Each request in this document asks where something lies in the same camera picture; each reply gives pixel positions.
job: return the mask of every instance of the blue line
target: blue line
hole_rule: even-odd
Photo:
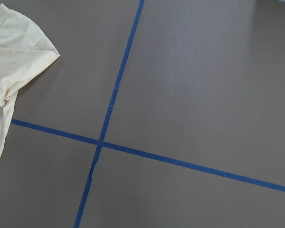
[[[283,185],[278,185],[278,184],[274,184],[274,183],[270,183],[270,182],[266,182],[266,181],[262,181],[262,180],[257,180],[257,179],[253,179],[253,178],[250,178],[250,177],[237,175],[237,174],[234,174],[234,173],[231,173],[231,172],[225,172],[225,171],[221,171],[221,170],[216,170],[216,169],[208,168],[208,167],[205,167],[205,166],[196,165],[196,164],[192,164],[192,163],[189,163],[189,162],[180,161],[180,160],[177,160],[177,159],[168,158],[168,157],[164,157],[164,156],[160,156],[160,155],[157,155],[157,154],[152,154],[152,153],[148,153],[148,152],[144,152],[144,151],[140,151],[140,150],[135,150],[135,149],[131,149],[131,148],[124,147],[124,146],[119,146],[119,145],[116,145],[116,144],[113,144],[113,143],[108,143],[108,142],[104,143],[103,147],[114,149],[114,150],[118,150],[118,151],[122,151],[122,152],[125,152],[125,153],[138,155],[138,156],[145,157],[145,158],[150,158],[150,159],[161,161],[161,162],[165,162],[165,163],[170,163],[170,164],[173,164],[173,165],[186,167],[186,168],[193,169],[193,170],[198,170],[198,171],[201,171],[201,172],[214,174],[214,175],[217,175],[217,176],[220,176],[220,177],[226,177],[226,178],[229,178],[229,179],[233,179],[233,180],[237,180],[237,181],[241,181],[241,182],[254,184],[254,185],[262,186],[262,187],[265,187],[265,188],[275,189],[275,190],[278,190],[278,191],[285,192],[285,186],[283,186]]]
[[[81,201],[80,201],[79,209],[78,209],[76,220],[75,220],[75,223],[74,223],[74,228],[79,228],[80,221],[81,221],[81,218],[82,218],[82,214],[83,214],[83,211],[85,209],[87,196],[89,194],[90,187],[91,187],[91,184],[92,184],[93,173],[94,173],[96,164],[97,164],[99,156],[100,156],[101,148],[102,148],[104,140],[105,140],[105,134],[106,134],[106,131],[108,129],[109,122],[110,122],[110,119],[111,119],[113,107],[114,107],[114,104],[115,104],[115,101],[116,101],[116,97],[117,97],[117,93],[118,93],[118,88],[119,88],[120,82],[121,82],[121,80],[123,78],[123,75],[124,75],[124,69],[125,69],[125,66],[127,64],[127,60],[128,60],[128,57],[129,57],[129,53],[130,53],[130,50],[131,50],[131,46],[132,46],[132,43],[133,43],[135,32],[136,32],[136,29],[137,29],[138,21],[139,21],[139,18],[140,18],[142,9],[143,9],[143,4],[144,4],[144,0],[140,0],[138,8],[137,8],[136,15],[135,15],[135,19],[134,19],[134,22],[133,22],[133,25],[132,25],[132,29],[131,29],[131,32],[130,32],[130,35],[129,35],[128,43],[127,43],[126,49],[125,49],[124,54],[123,54],[123,60],[121,62],[120,68],[119,68],[119,72],[118,72],[117,79],[116,79],[116,82],[115,82],[114,90],[112,92],[110,104],[109,104],[109,107],[108,107],[106,115],[105,115],[104,124],[103,124],[103,127],[101,129],[101,133],[100,133],[100,136],[99,136],[99,140],[98,140],[97,148],[96,148],[95,155],[94,155],[94,158],[93,158],[93,162],[92,162],[92,165],[91,165],[91,168],[90,168],[89,175],[88,175],[87,180],[86,180],[85,189],[84,189]]]
[[[84,137],[81,135],[63,132],[63,131],[56,130],[56,129],[49,128],[49,127],[43,127],[43,126],[40,126],[37,124],[28,123],[28,122],[24,122],[21,120],[12,119],[11,123],[15,124],[15,125],[22,126],[22,127],[27,127],[27,128],[31,128],[31,129],[41,131],[41,132],[59,135],[59,136],[65,137],[65,138],[74,139],[77,141],[81,141],[81,142],[85,142],[85,143],[89,143],[89,144],[93,144],[93,145],[97,145],[97,142],[98,142],[98,140],[96,140],[96,139],[91,139],[91,138]]]

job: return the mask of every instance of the garment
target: garment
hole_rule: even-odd
[[[58,57],[54,45],[31,19],[0,5],[0,156],[18,90]]]

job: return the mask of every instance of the blue tape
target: blue tape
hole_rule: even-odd
[[[136,29],[137,29],[138,21],[139,21],[139,18],[140,18],[142,9],[143,9],[143,4],[144,4],[144,0],[140,0],[138,8],[137,8],[136,15],[135,15],[135,19],[134,19],[134,22],[133,22],[133,25],[132,25],[132,29],[131,29],[131,32],[130,32],[130,35],[129,35],[128,43],[127,43],[127,46],[126,46],[124,54],[123,54],[123,59],[122,59],[122,62],[121,62],[120,68],[119,68],[119,72],[118,72],[117,79],[116,79],[116,82],[115,82],[114,90],[112,92],[110,104],[109,104],[109,107],[108,107],[106,115],[105,115],[104,124],[103,124],[103,127],[101,129],[101,133],[100,133],[100,136],[99,136],[99,140],[98,140],[97,148],[96,148],[95,155],[94,155],[94,158],[93,158],[93,162],[92,162],[92,165],[91,165],[91,168],[90,168],[89,175],[88,175],[87,180],[86,180],[85,189],[84,189],[84,192],[83,192],[83,195],[82,195],[82,198],[81,198],[81,201],[80,201],[79,209],[78,209],[78,212],[77,212],[77,216],[76,216],[76,219],[75,219],[74,228],[79,228],[80,221],[81,221],[81,218],[82,218],[82,214],[83,214],[83,211],[85,209],[87,196],[89,194],[89,191],[90,191],[90,188],[91,188],[91,184],[92,184],[93,173],[94,173],[95,167],[97,165],[97,162],[98,162],[98,159],[99,159],[99,156],[100,156],[101,148],[102,148],[104,140],[105,140],[105,134],[107,132],[107,129],[108,129],[108,126],[109,126],[109,122],[110,122],[110,119],[111,119],[113,107],[114,107],[114,104],[115,104],[115,101],[116,101],[116,97],[117,97],[117,93],[118,93],[118,88],[119,88],[120,82],[121,82],[121,80],[123,78],[123,75],[124,75],[124,69],[125,69],[125,66],[127,64],[127,60],[128,60],[128,57],[129,57],[129,53],[130,53],[130,50],[131,50],[131,46],[132,46],[132,43],[133,43],[135,32],[136,32]]]
[[[36,125],[33,123],[24,122],[21,120],[12,119],[11,123],[15,124],[15,125],[22,126],[22,127],[27,127],[27,128],[31,128],[31,129],[41,131],[41,132],[59,135],[59,136],[65,137],[65,138],[74,139],[77,141],[81,141],[81,142],[85,142],[85,143],[89,143],[89,144],[93,144],[93,145],[97,145],[97,143],[98,143],[98,140],[96,140],[96,139],[91,139],[91,138],[84,137],[81,135],[63,132],[63,131],[56,130],[53,128],[44,127],[44,126]]]
[[[206,173],[210,173],[210,174],[214,174],[220,177],[226,177],[229,179],[233,179],[233,180],[237,180],[237,181],[241,181],[241,182],[245,182],[245,183],[249,183],[249,184],[254,184],[254,185],[258,185],[258,186],[262,186],[265,188],[269,188],[269,189],[274,189],[274,190],[278,190],[278,191],[283,191],[285,192],[285,186],[283,185],[278,185],[278,184],[274,184],[274,183],[270,183],[270,182],[266,182],[266,181],[262,181],[262,180],[257,180],[257,179],[253,179],[250,177],[245,177],[245,176],[241,176],[241,175],[237,175],[231,172],[225,172],[225,171],[221,171],[221,170],[216,170],[216,169],[212,169],[212,168],[208,168],[205,166],[201,166],[201,165],[196,165],[196,164],[192,164],[189,162],[185,162],[185,161],[180,161],[177,159],[172,159],[172,158],[168,158],[168,157],[164,157],[164,156],[160,156],[157,154],[153,154],[153,153],[148,153],[148,152],[144,152],[144,151],[140,151],[140,150],[135,150],[135,149],[131,149],[128,147],[124,147],[124,146],[119,146],[113,143],[104,143],[103,147],[106,148],[110,148],[110,149],[114,149],[117,151],[122,151],[125,153],[130,153],[130,154],[134,154],[134,155],[138,155],[144,158],[150,158],[153,160],[157,160],[157,161],[161,161],[161,162],[165,162],[165,163],[170,163],[173,165],[178,165],[178,166],[182,166],[182,167],[186,167],[189,169],[193,169],[193,170],[198,170],[201,172],[206,172]]]

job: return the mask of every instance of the white t-shirt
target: white t-shirt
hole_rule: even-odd
[[[0,156],[18,90],[58,57],[54,45],[31,19],[0,5]]]

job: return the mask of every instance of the cloth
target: cloth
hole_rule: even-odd
[[[0,156],[18,90],[58,57],[54,45],[31,19],[0,5]]]

